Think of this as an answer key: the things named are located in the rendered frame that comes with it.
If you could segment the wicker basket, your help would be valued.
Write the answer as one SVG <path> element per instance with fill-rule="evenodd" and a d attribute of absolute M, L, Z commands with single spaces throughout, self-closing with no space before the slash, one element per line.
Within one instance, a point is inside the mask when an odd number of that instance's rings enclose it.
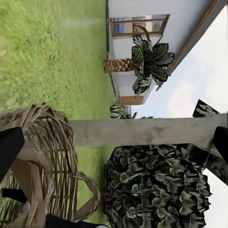
<path fill-rule="evenodd" d="M 48 128 L 42 125 L 44 120 Z M 6 174 L 6 187 L 5 178 L 0 183 L 0 191 L 2 188 L 22 190 L 27 197 L 29 210 L 22 214 L 24 204 L 11 198 L 9 206 L 6 202 L 0 228 L 43 228 L 46 222 L 48 177 L 54 183 L 54 190 L 56 187 L 56 195 L 54 196 L 53 190 L 49 197 L 48 213 L 51 214 L 55 199 L 52 215 L 71 222 L 88 219 L 88 216 L 99 207 L 99 184 L 87 177 L 83 171 L 78 171 L 75 133 L 68 124 L 64 112 L 57 112 L 45 102 L 30 104 L 24 109 L 0 112 L 0 132 L 18 126 L 24 133 L 25 144 Z M 57 184 L 58 173 L 60 178 Z M 13 175 L 11 183 L 10 175 Z M 83 180 L 87 184 L 93 196 L 76 211 L 78 180 Z M 68 198 L 69 208 L 66 217 Z"/>

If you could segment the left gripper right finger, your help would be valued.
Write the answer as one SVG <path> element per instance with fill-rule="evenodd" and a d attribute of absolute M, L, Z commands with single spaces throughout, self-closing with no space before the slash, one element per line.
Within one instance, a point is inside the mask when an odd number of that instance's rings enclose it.
<path fill-rule="evenodd" d="M 218 126 L 212 142 L 228 164 L 228 128 Z"/>

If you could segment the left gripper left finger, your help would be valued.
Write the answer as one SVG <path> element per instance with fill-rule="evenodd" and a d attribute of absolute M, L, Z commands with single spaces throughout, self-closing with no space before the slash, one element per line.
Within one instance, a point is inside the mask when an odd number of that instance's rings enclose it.
<path fill-rule="evenodd" d="M 0 183 L 25 144 L 20 126 L 0 132 Z"/>

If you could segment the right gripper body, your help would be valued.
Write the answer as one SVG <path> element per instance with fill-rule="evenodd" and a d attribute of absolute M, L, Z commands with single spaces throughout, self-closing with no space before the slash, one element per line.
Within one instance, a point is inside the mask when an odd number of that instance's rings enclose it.
<path fill-rule="evenodd" d="M 43 228 L 62 228 L 62 220 L 63 218 L 48 213 Z"/>

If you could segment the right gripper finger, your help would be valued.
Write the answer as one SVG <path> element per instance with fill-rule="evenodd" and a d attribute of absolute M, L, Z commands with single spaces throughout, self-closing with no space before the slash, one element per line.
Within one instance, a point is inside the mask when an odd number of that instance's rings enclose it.
<path fill-rule="evenodd" d="M 4 196 L 4 197 L 12 198 L 12 199 L 17 200 L 19 202 L 22 202 L 23 204 L 26 203 L 25 202 L 26 198 L 25 198 L 24 192 L 22 190 L 2 188 L 0 191 L 0 194 L 2 194 L 2 196 Z"/>

